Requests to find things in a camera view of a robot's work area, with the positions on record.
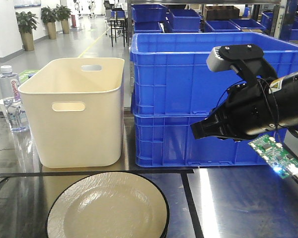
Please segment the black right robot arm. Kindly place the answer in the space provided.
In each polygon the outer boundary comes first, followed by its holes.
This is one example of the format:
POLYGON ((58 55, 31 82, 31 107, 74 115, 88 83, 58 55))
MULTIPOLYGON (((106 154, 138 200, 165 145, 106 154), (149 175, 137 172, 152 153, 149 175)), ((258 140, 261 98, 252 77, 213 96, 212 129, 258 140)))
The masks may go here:
POLYGON ((226 100, 191 129, 195 139, 241 141, 294 126, 298 126, 298 71, 276 80, 259 79, 253 86, 230 87, 226 100))

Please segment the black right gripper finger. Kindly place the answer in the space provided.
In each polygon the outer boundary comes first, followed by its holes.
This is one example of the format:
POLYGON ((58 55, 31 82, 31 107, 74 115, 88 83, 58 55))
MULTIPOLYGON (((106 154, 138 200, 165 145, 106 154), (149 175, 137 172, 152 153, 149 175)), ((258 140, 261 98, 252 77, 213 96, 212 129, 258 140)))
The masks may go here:
POLYGON ((191 124, 191 129, 195 139, 202 139, 205 137, 217 137, 219 139, 228 139, 225 119, 218 115, 212 114, 204 120, 191 124))

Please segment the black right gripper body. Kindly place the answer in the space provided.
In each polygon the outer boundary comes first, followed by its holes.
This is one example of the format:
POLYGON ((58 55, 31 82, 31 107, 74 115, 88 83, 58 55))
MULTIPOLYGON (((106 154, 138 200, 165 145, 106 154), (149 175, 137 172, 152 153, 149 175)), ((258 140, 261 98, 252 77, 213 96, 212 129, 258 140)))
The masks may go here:
POLYGON ((281 109, 270 82, 258 79, 253 86, 236 84, 229 87, 227 98, 212 114, 225 119, 228 138, 250 140, 266 131, 280 128, 281 109))

